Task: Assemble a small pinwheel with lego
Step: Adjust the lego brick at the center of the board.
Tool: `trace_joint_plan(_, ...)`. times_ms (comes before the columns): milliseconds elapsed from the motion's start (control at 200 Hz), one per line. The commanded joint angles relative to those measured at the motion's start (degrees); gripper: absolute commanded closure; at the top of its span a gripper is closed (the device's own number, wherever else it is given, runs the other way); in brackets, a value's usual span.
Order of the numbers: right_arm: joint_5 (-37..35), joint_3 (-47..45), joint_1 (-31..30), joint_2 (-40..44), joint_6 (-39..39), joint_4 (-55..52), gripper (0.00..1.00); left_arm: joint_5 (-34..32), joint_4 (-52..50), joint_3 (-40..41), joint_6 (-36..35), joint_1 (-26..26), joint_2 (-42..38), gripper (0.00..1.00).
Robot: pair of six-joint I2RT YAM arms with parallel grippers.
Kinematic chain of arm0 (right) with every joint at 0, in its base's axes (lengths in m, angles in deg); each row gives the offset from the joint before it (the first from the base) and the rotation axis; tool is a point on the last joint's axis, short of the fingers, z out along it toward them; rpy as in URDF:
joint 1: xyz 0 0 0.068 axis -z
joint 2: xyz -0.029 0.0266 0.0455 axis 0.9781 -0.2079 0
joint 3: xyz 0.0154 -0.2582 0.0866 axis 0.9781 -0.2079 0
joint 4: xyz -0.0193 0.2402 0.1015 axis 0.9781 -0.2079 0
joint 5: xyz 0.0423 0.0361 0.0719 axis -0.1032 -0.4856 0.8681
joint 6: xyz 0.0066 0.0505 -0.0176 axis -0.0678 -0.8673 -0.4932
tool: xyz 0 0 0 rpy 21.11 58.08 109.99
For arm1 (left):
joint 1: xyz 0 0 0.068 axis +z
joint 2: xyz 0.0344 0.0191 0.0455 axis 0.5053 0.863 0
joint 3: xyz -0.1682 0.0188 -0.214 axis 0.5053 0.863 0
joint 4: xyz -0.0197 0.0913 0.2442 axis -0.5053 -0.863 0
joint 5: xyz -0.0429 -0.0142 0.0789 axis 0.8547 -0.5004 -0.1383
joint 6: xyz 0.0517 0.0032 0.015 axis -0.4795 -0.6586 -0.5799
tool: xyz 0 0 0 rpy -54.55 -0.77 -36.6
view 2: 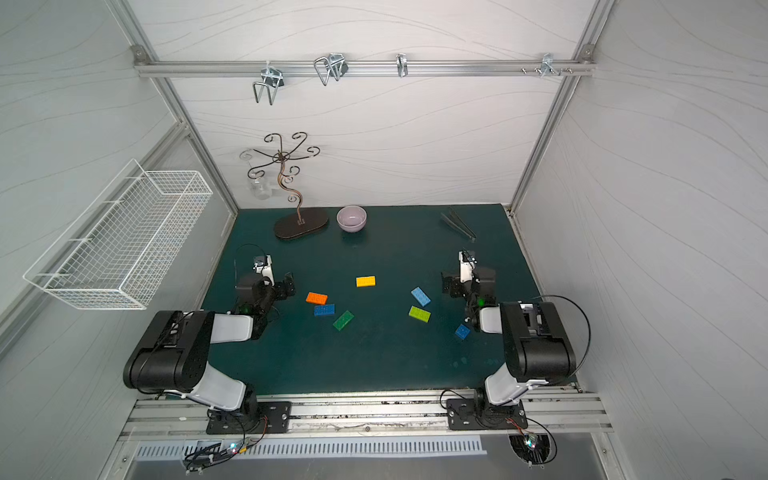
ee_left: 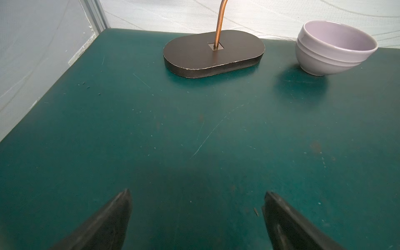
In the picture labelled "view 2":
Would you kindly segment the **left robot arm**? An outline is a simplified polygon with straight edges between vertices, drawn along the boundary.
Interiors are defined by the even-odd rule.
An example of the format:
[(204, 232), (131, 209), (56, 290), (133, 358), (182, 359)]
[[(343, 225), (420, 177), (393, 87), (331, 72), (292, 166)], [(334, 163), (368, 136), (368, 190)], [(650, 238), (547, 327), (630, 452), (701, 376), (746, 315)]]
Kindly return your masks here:
[(145, 395), (188, 398), (242, 424), (261, 420), (253, 387), (213, 367), (209, 353), (214, 344), (260, 339), (275, 303), (295, 293), (290, 273), (280, 281), (253, 273), (236, 285), (236, 304), (230, 313), (157, 312), (126, 362), (124, 385)]

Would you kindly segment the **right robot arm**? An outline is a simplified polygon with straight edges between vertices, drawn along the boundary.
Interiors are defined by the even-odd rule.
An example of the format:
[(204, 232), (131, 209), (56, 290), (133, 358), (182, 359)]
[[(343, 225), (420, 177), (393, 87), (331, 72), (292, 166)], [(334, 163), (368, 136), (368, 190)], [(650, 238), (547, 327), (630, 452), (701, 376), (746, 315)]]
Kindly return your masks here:
[(551, 295), (534, 302), (501, 302), (496, 297), (496, 272), (463, 265), (457, 274), (441, 275), (442, 291), (465, 302), (463, 328), (498, 335), (502, 365), (475, 390), (478, 416), (515, 415), (531, 391), (571, 379), (587, 355), (578, 356)]

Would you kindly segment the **dark green lego brick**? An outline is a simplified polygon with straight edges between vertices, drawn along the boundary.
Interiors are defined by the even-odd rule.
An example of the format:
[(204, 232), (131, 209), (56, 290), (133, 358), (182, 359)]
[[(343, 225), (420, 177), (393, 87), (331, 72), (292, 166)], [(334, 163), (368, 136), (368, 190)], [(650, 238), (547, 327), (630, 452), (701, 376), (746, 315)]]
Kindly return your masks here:
[(342, 331), (354, 318), (355, 316), (350, 311), (345, 311), (334, 321), (333, 327), (337, 331)]

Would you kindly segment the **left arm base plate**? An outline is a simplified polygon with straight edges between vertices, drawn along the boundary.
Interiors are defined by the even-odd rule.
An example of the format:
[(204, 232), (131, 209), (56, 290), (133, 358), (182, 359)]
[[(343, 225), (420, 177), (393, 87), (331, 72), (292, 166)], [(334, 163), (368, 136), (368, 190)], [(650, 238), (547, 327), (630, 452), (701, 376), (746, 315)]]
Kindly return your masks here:
[(292, 403), (289, 401), (244, 404), (235, 411), (208, 410), (208, 435), (284, 434), (289, 428)]

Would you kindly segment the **lime green lego brick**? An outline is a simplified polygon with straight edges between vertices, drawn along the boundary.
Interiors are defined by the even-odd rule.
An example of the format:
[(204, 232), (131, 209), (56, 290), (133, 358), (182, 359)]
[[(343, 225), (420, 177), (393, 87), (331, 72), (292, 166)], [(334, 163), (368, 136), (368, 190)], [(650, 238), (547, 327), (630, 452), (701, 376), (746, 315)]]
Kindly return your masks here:
[(409, 309), (408, 315), (416, 320), (419, 320), (424, 323), (428, 323), (431, 318), (431, 313), (427, 310), (424, 310), (422, 308), (412, 306)]

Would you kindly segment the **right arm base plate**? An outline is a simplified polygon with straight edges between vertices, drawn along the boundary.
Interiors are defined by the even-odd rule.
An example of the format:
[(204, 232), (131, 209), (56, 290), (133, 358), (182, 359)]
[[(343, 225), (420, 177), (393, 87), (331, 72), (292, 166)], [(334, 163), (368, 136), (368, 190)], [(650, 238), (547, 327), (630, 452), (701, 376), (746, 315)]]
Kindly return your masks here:
[(527, 429), (525, 411), (520, 404), (496, 406), (478, 404), (474, 399), (453, 398), (444, 401), (448, 427), (452, 431)]

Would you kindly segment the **light blue lego brick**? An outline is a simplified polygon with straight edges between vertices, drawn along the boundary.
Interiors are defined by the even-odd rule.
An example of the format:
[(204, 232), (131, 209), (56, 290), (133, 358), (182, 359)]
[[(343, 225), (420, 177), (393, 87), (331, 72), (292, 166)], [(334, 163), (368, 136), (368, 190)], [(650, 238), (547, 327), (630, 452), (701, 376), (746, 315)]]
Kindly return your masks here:
[(414, 299), (422, 307), (428, 305), (431, 302), (431, 299), (427, 296), (427, 294), (420, 287), (414, 288), (411, 291), (411, 295), (414, 297)]

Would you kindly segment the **orange lego brick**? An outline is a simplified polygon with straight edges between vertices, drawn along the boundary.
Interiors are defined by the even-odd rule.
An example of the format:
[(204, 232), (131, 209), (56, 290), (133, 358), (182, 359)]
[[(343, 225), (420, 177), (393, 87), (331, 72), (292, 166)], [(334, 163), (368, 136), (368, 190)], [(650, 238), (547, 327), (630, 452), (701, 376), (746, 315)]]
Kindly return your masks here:
[(325, 294), (309, 292), (306, 296), (306, 302), (312, 305), (325, 305), (328, 301), (328, 296)]

